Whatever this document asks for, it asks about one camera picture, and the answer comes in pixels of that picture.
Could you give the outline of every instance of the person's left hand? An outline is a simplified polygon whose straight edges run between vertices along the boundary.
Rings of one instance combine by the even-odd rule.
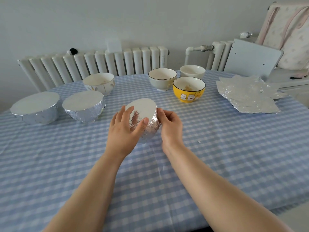
[[[134,106],[128,108],[122,106],[111,120],[105,153],[112,155],[120,155],[125,158],[131,153],[136,146],[139,138],[143,134],[148,125],[149,119],[143,118],[137,127],[131,131],[129,126],[130,114],[134,110]]]

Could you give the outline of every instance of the pink bag strap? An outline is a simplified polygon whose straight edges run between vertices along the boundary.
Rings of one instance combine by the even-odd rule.
[[[279,11],[279,7],[275,7],[272,10],[272,13],[270,14],[270,16],[268,18],[265,30],[262,32],[261,38],[260,38],[259,42],[257,42],[257,44],[263,45],[263,43],[265,41],[265,38],[266,38],[266,35],[267,35],[268,31],[269,31],[270,25],[272,24],[273,20],[275,19],[278,11]]]
[[[291,24],[291,22],[293,21],[293,19],[296,17],[296,15],[298,15],[299,12],[301,12],[303,9],[305,8],[308,8],[309,10],[309,6],[305,6],[305,7],[301,7],[299,8],[298,10],[295,11],[295,13],[289,18],[288,22],[286,23],[284,29],[283,29],[283,32],[282,32],[282,38],[281,38],[281,42],[280,42],[280,45],[278,47],[279,50],[282,49],[283,45],[284,45],[284,41],[285,41],[285,38],[286,38],[286,32],[288,31],[288,28]],[[309,18],[309,11],[306,11],[307,13],[303,16],[303,18],[300,20],[298,26],[297,26],[297,29],[300,29],[304,24],[305,22],[307,21],[307,19]]]

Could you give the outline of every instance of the tablecloth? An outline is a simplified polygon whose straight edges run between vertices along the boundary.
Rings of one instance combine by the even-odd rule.
[[[8,111],[0,115],[0,228],[40,231],[79,186],[105,149],[111,117],[121,105],[151,98],[175,111],[183,141],[221,176],[269,210],[309,199],[309,110],[291,97],[278,114],[239,113],[206,71],[204,95],[185,104],[173,90],[157,91],[146,74],[116,77],[106,109],[82,124],[64,112],[44,126],[29,126]],[[51,91],[62,99],[85,90],[82,82]],[[138,144],[116,177],[104,231],[188,231],[207,226],[167,157],[160,131]]]

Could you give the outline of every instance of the wall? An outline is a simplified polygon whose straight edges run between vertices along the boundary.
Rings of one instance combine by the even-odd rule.
[[[69,48],[163,45],[179,69],[188,46],[258,33],[274,0],[0,0],[0,110],[36,93],[16,60]],[[205,66],[208,54],[189,63]]]

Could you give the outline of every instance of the person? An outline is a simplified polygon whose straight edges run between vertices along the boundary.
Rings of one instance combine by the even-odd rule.
[[[132,152],[149,119],[130,130],[134,107],[121,110],[110,122],[104,154],[72,196],[52,218],[45,232],[102,231],[117,171]],[[212,171],[182,140],[182,122],[176,113],[158,108],[162,149],[180,181],[215,232],[292,231],[269,210]]]

